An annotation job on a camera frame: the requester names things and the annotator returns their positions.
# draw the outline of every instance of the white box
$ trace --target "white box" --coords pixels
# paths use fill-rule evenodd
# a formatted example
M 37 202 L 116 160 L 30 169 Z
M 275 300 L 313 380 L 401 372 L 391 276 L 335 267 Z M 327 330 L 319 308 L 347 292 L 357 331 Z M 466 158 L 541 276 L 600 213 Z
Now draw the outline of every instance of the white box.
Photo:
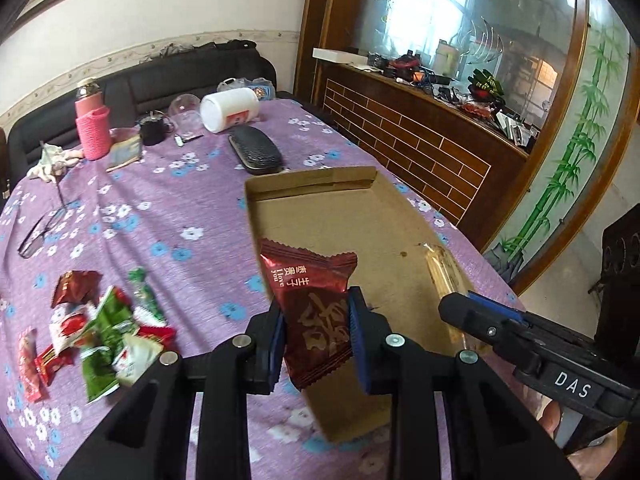
M 315 48 L 314 57 L 316 59 L 324 59 L 332 63 L 340 63 L 346 65 L 366 65 L 367 58 L 358 56 L 358 54 L 350 54 L 341 50 L 329 50 L 328 48 Z

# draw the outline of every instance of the black mug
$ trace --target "black mug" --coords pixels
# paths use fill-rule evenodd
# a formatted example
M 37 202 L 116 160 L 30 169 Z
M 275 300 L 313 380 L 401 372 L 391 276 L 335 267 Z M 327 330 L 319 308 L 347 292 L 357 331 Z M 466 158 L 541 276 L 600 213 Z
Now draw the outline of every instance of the black mug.
M 140 139 L 145 146 L 153 146 L 166 139 L 166 135 L 174 130 L 174 124 L 162 112 L 151 112 L 138 121 Z

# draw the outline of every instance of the brick pattern panel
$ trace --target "brick pattern panel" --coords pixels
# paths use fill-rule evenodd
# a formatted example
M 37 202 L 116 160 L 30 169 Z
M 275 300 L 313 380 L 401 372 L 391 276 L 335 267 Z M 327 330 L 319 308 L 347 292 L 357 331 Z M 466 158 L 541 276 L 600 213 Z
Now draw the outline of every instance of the brick pattern panel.
M 338 131 L 456 224 L 491 165 L 423 124 L 328 80 L 323 107 Z

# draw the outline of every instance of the metal screw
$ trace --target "metal screw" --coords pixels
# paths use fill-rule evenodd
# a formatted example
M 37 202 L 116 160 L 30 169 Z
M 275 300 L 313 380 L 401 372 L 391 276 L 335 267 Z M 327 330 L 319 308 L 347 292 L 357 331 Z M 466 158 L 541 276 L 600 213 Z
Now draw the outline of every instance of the metal screw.
M 233 345 L 236 348 L 244 348 L 245 346 L 249 346 L 251 344 L 251 337 L 247 334 L 239 334 L 232 341 Z
M 399 334 L 389 334 L 386 336 L 385 341 L 389 346 L 399 347 L 404 344 L 404 337 Z
M 460 360 L 463 363 L 472 365 L 478 362 L 478 354 L 476 354 L 473 350 L 463 350 L 462 352 L 460 352 Z
M 164 366 L 169 366 L 174 364 L 178 360 L 178 354 L 175 352 L 165 352 L 160 356 L 160 362 Z

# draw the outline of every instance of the wooden cabinet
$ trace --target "wooden cabinet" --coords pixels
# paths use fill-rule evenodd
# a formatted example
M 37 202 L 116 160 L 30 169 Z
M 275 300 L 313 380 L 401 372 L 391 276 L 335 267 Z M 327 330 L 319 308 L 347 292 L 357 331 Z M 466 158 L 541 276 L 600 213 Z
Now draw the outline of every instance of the wooden cabinet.
M 495 217 L 527 153 L 417 89 L 348 66 L 323 65 L 316 105 L 476 248 L 487 242 L 478 227 Z

